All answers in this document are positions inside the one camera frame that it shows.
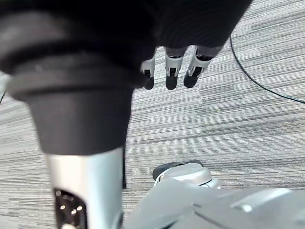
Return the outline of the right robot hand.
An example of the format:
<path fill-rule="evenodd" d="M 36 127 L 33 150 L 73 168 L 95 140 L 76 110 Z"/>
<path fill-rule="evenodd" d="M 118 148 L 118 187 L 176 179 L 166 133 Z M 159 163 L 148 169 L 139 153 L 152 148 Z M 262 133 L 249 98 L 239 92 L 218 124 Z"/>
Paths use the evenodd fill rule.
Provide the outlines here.
<path fill-rule="evenodd" d="M 206 55 L 249 0 L 3 0 L 0 69 L 25 102 L 46 155 L 57 227 L 119 229 L 132 95 L 163 46 Z"/>

